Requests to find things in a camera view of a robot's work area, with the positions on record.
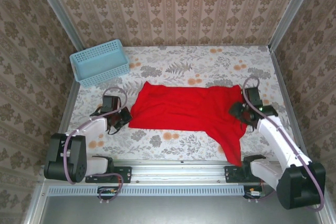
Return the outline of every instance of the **light blue basket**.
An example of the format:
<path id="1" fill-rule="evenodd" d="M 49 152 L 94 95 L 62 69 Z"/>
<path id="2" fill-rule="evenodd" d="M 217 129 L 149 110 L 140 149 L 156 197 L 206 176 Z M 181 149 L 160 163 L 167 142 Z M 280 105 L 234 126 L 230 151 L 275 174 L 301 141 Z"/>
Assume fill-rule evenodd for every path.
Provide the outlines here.
<path id="1" fill-rule="evenodd" d="M 118 39 L 72 54 L 70 62 L 76 81 L 85 88 L 130 72 Z"/>

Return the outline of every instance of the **red cloth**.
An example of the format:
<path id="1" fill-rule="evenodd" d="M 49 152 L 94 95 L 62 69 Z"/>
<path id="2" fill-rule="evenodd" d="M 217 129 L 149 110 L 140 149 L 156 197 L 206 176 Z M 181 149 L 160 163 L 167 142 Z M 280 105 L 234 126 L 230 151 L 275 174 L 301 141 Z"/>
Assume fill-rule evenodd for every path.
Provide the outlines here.
<path id="1" fill-rule="evenodd" d="M 240 138 L 246 125 L 228 111 L 243 102 L 240 87 L 186 88 L 146 82 L 131 109 L 130 128 L 205 131 L 224 150 L 227 160 L 241 166 Z"/>

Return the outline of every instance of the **plastic basket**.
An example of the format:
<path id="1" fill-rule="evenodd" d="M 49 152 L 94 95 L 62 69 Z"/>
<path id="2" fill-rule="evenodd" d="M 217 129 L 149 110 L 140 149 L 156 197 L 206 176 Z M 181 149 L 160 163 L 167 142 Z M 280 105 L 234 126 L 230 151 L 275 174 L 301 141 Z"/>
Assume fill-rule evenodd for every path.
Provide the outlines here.
<path id="1" fill-rule="evenodd" d="M 72 54 L 70 62 L 76 81 L 85 88 L 130 72 L 118 39 Z"/>

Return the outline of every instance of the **floral tablecloth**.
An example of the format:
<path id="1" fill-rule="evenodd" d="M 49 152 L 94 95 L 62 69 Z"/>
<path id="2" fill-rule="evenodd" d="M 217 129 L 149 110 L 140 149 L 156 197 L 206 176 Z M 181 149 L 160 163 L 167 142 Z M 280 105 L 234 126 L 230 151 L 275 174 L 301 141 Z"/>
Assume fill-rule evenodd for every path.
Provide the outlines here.
<path id="1" fill-rule="evenodd" d="M 135 103 L 143 84 L 171 87 L 233 86 L 244 83 L 251 75 L 260 78 L 260 95 L 264 104 L 278 111 L 282 123 L 292 137 L 292 130 L 266 46 L 188 46 L 126 47 L 131 72 L 95 87 L 80 87 L 69 130 L 88 119 L 102 103 L 102 94 L 110 86 L 119 86 L 128 94 L 128 108 Z M 242 157 L 263 154 L 275 160 L 268 142 L 248 127 L 240 140 Z M 89 154 L 117 159 L 141 160 L 226 160 L 220 145 L 204 132 L 175 130 L 142 130 L 124 126 L 110 136 L 106 133 L 87 143 Z"/>

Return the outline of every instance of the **patterned wallpaper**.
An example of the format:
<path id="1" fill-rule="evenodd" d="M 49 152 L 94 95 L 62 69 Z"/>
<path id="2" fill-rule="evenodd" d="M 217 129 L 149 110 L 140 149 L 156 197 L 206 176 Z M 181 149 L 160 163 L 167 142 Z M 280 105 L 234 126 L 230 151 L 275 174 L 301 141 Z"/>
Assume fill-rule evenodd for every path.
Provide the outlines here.
<path id="1" fill-rule="evenodd" d="M 47 0 L 0 0 L 0 223 L 20 223 L 58 130 L 74 52 Z"/>
<path id="2" fill-rule="evenodd" d="M 336 0 L 304 0 L 276 55 L 313 160 L 336 202 Z"/>
<path id="3" fill-rule="evenodd" d="M 268 44 L 290 0 L 61 0 L 86 47 Z"/>

